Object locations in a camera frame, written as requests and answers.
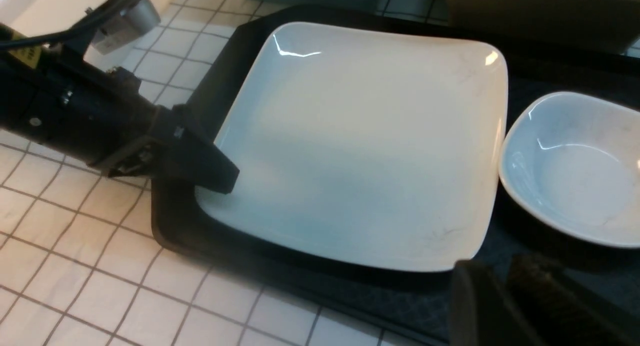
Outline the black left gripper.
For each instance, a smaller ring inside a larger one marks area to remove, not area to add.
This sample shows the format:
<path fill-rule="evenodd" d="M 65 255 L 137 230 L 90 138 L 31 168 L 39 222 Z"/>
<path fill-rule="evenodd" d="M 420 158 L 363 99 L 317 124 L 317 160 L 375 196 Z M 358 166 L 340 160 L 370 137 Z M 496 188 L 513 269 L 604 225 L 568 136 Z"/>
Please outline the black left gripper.
<path fill-rule="evenodd" d="M 240 170 L 206 134 L 192 110 L 167 108 L 140 95 L 132 72 L 113 68 L 85 102 L 85 163 L 107 177 L 183 180 L 229 194 Z"/>

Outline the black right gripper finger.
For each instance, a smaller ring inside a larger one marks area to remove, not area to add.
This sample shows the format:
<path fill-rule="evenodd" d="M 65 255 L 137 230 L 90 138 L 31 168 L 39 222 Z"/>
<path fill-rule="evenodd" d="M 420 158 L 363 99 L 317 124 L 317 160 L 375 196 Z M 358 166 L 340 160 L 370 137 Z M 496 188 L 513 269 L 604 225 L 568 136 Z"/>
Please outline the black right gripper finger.
<path fill-rule="evenodd" d="M 457 261 L 448 329 L 451 345 L 640 343 L 638 318 L 541 255 L 515 255 L 505 281 L 482 262 Z"/>

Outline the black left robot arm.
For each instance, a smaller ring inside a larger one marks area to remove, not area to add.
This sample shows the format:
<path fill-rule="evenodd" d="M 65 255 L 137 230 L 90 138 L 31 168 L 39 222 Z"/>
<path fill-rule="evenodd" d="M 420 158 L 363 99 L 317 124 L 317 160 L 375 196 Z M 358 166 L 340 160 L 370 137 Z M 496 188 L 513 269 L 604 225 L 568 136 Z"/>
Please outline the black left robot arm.
<path fill-rule="evenodd" d="M 231 193 L 240 171 L 192 111 L 148 101 L 126 69 L 104 72 L 84 61 L 94 35 L 1 52 L 1 128 L 106 177 L 178 179 Z"/>

